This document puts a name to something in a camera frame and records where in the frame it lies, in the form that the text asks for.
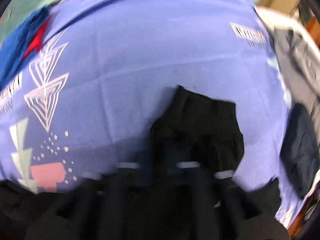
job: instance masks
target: pile of clothes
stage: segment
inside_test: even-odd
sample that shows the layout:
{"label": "pile of clothes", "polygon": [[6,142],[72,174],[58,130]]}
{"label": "pile of clothes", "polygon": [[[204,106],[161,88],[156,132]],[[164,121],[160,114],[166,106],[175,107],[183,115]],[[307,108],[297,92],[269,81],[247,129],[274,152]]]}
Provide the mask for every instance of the pile of clothes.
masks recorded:
{"label": "pile of clothes", "polygon": [[288,228],[320,179],[320,52],[247,0],[48,4],[0,59],[4,192],[51,199],[124,163],[139,187],[155,173],[181,186],[176,163],[197,162]]}
{"label": "pile of clothes", "polygon": [[[116,174],[84,180],[61,194],[34,195],[6,180],[0,184],[0,208],[23,225],[30,240],[237,237],[226,215],[229,203],[221,198],[222,186],[216,181],[226,180],[226,171],[236,170],[244,154],[236,105],[179,86],[164,115],[152,125],[150,139],[150,166],[121,162]],[[151,183],[141,187],[148,168],[153,171]],[[244,197],[235,185],[224,190],[228,197]],[[279,193],[278,179],[250,192],[241,200],[241,206],[247,206],[243,219],[274,217],[281,204]]]}

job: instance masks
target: purple fabric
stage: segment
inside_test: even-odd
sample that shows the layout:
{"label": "purple fabric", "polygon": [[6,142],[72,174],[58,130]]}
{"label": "purple fabric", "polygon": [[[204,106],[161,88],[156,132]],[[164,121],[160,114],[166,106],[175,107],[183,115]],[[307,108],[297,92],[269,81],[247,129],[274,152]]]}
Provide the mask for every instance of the purple fabric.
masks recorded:
{"label": "purple fabric", "polygon": [[235,179],[253,190],[279,177],[291,195],[277,218],[291,206],[296,215],[302,203],[279,159],[285,87],[252,3],[69,0],[51,10],[44,41],[4,101],[12,102],[0,119],[6,178],[61,191],[119,161],[145,160],[148,131],[180,84],[236,103],[245,154]]}

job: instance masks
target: dark navy fabric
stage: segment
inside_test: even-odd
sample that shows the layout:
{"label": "dark navy fabric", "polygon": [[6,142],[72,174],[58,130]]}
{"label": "dark navy fabric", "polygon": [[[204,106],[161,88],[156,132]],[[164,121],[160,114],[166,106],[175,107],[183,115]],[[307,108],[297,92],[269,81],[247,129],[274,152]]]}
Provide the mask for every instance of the dark navy fabric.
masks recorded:
{"label": "dark navy fabric", "polygon": [[24,60],[23,55],[36,32],[49,16],[49,8],[44,7],[30,14],[3,42],[0,48],[0,91],[35,56],[35,51]]}
{"label": "dark navy fabric", "polygon": [[276,217],[300,210],[279,158],[290,102],[246,0],[62,2],[11,84],[0,95],[0,162],[34,192],[70,190],[119,162],[147,167],[149,129],[182,85],[236,103],[244,156],[234,179],[250,191],[278,177]]}
{"label": "dark navy fabric", "polygon": [[319,170],[319,148],[308,111],[295,104],[280,153],[289,181],[303,199]]}

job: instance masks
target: red fabric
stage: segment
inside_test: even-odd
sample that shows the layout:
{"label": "red fabric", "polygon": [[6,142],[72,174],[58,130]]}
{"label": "red fabric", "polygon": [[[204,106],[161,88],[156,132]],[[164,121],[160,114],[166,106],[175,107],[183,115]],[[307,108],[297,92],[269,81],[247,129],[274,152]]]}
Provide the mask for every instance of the red fabric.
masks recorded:
{"label": "red fabric", "polygon": [[36,36],[34,37],[33,41],[30,43],[27,51],[23,55],[23,59],[25,59],[34,49],[36,50],[37,53],[39,53],[41,49],[41,44],[42,44],[42,38],[44,31],[49,23],[50,17],[44,22],[44,24],[41,25],[41,27],[38,29]]}

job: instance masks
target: folded cloth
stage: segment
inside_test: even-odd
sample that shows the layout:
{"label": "folded cloth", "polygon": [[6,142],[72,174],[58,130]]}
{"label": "folded cloth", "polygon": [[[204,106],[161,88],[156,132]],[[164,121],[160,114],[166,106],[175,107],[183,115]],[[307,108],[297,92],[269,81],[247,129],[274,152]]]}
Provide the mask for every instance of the folded cloth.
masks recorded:
{"label": "folded cloth", "polygon": [[198,161],[215,173],[235,171],[244,154],[236,104],[213,100],[182,86],[164,115],[152,125],[150,134],[154,163],[168,152],[179,152],[180,160]]}
{"label": "folded cloth", "polygon": [[[8,219],[2,225],[14,225],[15,230],[22,231],[23,236],[27,229],[25,239],[33,240],[79,239],[78,235],[83,236],[81,239],[92,239],[97,231],[102,228],[113,230],[119,226],[118,223],[124,227],[121,232],[124,234],[123,238],[128,240],[193,239],[194,210],[190,187],[155,185],[136,188],[129,185],[132,175],[127,173],[125,176],[128,180],[125,180],[120,195],[116,192],[110,195],[112,186],[117,185],[114,175],[103,176],[98,181],[84,180],[77,189],[62,194],[35,195],[8,180],[3,181],[0,183],[0,211]],[[270,195],[266,189],[277,187],[277,183],[275,179],[261,190],[248,195],[248,200],[253,201],[253,204],[258,203],[257,207],[262,210],[262,214],[271,214],[266,207],[271,207],[274,203],[271,198],[265,198],[265,194]],[[209,190],[207,194],[214,196],[215,192]],[[222,216],[226,211],[222,207],[214,208],[213,202],[208,204],[207,208],[214,212],[215,222],[221,233],[229,235],[230,224]],[[247,218],[257,215],[255,207],[242,198],[241,206]]]}
{"label": "folded cloth", "polygon": [[302,104],[296,104],[292,109],[280,157],[289,181],[303,199],[311,189],[320,160],[312,121]]}
{"label": "folded cloth", "polygon": [[277,60],[294,101],[303,104],[308,110],[320,143],[319,52],[315,53],[312,44],[291,28],[275,29]]}
{"label": "folded cloth", "polygon": [[275,216],[281,205],[279,179],[275,178],[262,188],[248,192],[247,195],[263,214]]}
{"label": "folded cloth", "polygon": [[2,43],[0,49],[0,91],[35,55],[35,51],[33,51],[23,60],[29,45],[48,17],[48,7],[34,11]]}

